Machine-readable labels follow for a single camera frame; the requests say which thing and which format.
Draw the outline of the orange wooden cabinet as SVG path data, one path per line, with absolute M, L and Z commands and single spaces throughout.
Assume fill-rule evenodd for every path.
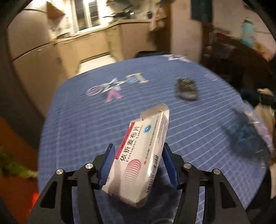
M 27 223 L 39 196 L 37 157 L 1 118 L 1 200 L 17 223 Z

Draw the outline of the grey refrigerator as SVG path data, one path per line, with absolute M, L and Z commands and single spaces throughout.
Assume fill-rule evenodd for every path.
M 56 90 L 67 80 L 58 49 L 50 40 L 46 13 L 22 10 L 9 25 L 7 38 L 20 82 L 46 116 Z

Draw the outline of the beige kitchen cabinets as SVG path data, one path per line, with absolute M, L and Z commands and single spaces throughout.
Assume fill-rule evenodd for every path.
M 118 20 L 103 28 L 86 31 L 53 42 L 66 75 L 77 74 L 79 64 L 110 54 L 117 61 L 134 58 L 140 51 L 154 51 L 154 34 L 149 20 Z

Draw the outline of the green vegetable bunch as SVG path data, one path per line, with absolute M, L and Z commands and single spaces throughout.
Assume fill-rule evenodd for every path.
M 18 176 L 23 179 L 37 178 L 38 172 L 18 163 L 9 153 L 1 148 L 1 176 Z

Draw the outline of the light blue thermos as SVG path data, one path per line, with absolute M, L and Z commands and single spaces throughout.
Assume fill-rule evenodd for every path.
M 255 28 L 253 22 L 249 18 L 245 18 L 242 23 L 241 42 L 250 48 L 253 48 L 255 41 Z

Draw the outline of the dark wooden dining table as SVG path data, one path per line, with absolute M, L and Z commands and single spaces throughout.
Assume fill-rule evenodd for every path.
M 200 63 L 228 80 L 248 77 L 261 83 L 273 79 L 270 64 L 262 55 L 223 34 L 219 34 L 212 44 L 202 47 Z

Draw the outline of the small dark crushed carton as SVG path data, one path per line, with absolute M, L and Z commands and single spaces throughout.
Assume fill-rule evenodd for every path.
M 178 78 L 176 84 L 176 96 L 184 100 L 196 101 L 198 99 L 196 83 L 189 78 Z

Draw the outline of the white red medicine box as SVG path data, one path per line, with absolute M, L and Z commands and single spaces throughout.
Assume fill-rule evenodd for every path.
M 160 163 L 169 108 L 156 105 L 130 122 L 103 191 L 133 207 L 145 205 Z

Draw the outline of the kitchen window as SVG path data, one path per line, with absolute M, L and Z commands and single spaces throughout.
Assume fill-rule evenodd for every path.
M 97 0 L 74 0 L 72 2 L 78 31 L 100 26 Z

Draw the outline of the blue star grid tablecloth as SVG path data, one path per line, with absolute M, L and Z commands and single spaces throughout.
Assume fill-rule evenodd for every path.
M 176 96 L 178 78 L 196 83 L 196 101 Z M 230 84 L 178 55 L 113 63 L 58 88 L 40 140 L 41 194 L 28 222 L 81 223 L 77 171 L 109 144 L 116 155 L 130 122 L 159 104 L 169 108 L 165 143 L 198 170 L 195 223 L 275 223 L 273 148 L 264 123 Z M 103 223 L 174 223 L 181 190 L 171 184 L 161 157 L 144 206 L 103 189 L 95 196 Z

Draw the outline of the black cloth covered seat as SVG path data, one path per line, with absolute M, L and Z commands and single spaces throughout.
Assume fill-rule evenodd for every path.
M 134 58 L 140 58 L 140 57 L 151 57 L 156 55 L 166 55 L 167 53 L 164 51 L 140 51 L 135 54 Z

